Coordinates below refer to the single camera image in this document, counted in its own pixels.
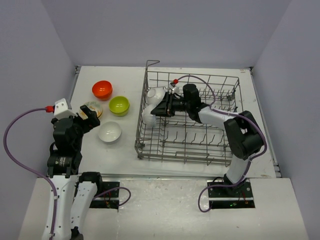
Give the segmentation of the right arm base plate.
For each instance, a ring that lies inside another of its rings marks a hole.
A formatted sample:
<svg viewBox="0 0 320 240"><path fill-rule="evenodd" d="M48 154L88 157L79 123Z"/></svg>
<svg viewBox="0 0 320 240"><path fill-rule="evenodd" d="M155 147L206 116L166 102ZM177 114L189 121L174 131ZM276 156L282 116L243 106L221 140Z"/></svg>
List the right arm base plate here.
<svg viewBox="0 0 320 240"><path fill-rule="evenodd" d="M209 207L215 209L254 209L255 201L251 182L246 180L231 187L210 187L207 190Z"/></svg>

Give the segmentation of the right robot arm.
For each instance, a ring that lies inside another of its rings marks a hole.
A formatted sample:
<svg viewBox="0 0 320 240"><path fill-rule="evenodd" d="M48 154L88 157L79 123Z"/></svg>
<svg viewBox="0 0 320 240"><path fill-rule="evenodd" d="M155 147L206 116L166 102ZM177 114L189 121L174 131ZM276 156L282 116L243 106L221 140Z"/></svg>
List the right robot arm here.
<svg viewBox="0 0 320 240"><path fill-rule="evenodd" d="M147 126L155 124L156 117L170 118L176 112L185 112L189 118L199 124L212 125L224 131L232 152L232 160L223 177L223 191L233 197L241 191L252 160L267 151L266 137L262 133L252 113L243 111L234 113L218 110L204 103L195 84L183 86L183 96L166 92L157 104L150 104L143 110L143 120Z"/></svg>

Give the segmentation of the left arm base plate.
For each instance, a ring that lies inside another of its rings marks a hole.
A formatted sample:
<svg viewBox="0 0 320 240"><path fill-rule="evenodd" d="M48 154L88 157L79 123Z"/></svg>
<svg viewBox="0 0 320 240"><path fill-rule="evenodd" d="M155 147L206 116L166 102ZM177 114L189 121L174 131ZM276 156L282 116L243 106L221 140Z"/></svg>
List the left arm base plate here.
<svg viewBox="0 0 320 240"><path fill-rule="evenodd" d="M110 189L120 187L119 181L104 181L102 183L102 189L96 194L99 195L101 193L104 193ZM108 193L105 193L104 195L101 195L98 198L95 198L91 204L90 209L119 209L119 189L110 191Z"/></svg>

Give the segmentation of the orange bowl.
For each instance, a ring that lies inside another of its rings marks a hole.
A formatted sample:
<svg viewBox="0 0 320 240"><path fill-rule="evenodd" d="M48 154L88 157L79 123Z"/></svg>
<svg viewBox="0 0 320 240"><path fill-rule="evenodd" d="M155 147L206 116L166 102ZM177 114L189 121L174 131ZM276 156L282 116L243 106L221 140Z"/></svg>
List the orange bowl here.
<svg viewBox="0 0 320 240"><path fill-rule="evenodd" d="M112 88L100 88L99 90L96 91L95 96L100 100L100 101L107 101L113 93Z"/></svg>
<svg viewBox="0 0 320 240"><path fill-rule="evenodd" d="M97 98L102 98L103 96L108 95L112 90L112 84L107 80L101 80L96 82L92 86L92 93Z"/></svg>

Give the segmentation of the white bowl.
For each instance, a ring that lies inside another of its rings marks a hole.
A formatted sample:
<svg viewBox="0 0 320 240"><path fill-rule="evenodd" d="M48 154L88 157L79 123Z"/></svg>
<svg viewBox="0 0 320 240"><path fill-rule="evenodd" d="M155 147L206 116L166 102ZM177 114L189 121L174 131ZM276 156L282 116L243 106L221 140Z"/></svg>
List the white bowl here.
<svg viewBox="0 0 320 240"><path fill-rule="evenodd" d="M164 98L166 91L161 87L151 88L146 95L148 105L158 105Z"/></svg>
<svg viewBox="0 0 320 240"><path fill-rule="evenodd" d="M122 128L117 122L108 121L99 127L97 135L102 142L114 144L120 139Z"/></svg>
<svg viewBox="0 0 320 240"><path fill-rule="evenodd" d="M151 111L156 106L154 104L149 104L143 111L142 111L142 120L143 123L146 125L147 128L154 128L156 126L156 116L151 114Z"/></svg>

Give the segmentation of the lime green bowl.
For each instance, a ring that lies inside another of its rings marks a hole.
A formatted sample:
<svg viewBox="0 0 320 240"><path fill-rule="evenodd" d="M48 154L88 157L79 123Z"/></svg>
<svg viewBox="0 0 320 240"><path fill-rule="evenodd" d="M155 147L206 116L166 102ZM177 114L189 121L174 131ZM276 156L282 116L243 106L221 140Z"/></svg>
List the lime green bowl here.
<svg viewBox="0 0 320 240"><path fill-rule="evenodd" d="M115 96L109 102L109 110L114 109L116 112L122 112L128 107L130 107L130 102L124 96Z"/></svg>
<svg viewBox="0 0 320 240"><path fill-rule="evenodd" d="M116 117L124 117L129 113L129 107L127 107L126 109L124 109L123 111L119 112L119 111L115 111L115 109L110 109L110 112L116 116Z"/></svg>

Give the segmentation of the floral patterned bowl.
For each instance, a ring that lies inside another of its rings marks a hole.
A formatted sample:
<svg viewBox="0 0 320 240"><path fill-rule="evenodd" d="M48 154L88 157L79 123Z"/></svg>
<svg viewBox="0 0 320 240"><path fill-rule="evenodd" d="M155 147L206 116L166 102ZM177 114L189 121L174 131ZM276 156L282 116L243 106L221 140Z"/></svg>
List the floral patterned bowl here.
<svg viewBox="0 0 320 240"><path fill-rule="evenodd" d="M87 106L91 111L95 111L98 118L100 118L103 114L103 108L97 101L87 101L84 105Z"/></svg>

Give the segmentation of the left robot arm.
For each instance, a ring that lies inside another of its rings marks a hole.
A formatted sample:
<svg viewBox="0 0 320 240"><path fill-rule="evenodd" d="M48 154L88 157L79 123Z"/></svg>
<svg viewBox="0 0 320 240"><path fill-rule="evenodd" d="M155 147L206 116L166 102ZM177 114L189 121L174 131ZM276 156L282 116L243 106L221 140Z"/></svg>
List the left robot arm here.
<svg viewBox="0 0 320 240"><path fill-rule="evenodd" d="M80 107L83 119L65 103L54 107L53 138L49 148L47 174L51 186L43 240L82 240L83 226L94 197L103 193L99 172L79 174L84 134L100 125L97 113Z"/></svg>

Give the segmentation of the white bowl front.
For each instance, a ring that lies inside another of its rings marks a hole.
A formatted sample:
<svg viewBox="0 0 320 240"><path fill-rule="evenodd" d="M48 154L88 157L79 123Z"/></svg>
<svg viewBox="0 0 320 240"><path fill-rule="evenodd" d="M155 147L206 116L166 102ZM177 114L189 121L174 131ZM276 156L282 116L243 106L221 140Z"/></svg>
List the white bowl front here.
<svg viewBox="0 0 320 240"><path fill-rule="evenodd" d="M114 144L120 139L122 128L117 122L108 121L99 127L97 135L102 142Z"/></svg>

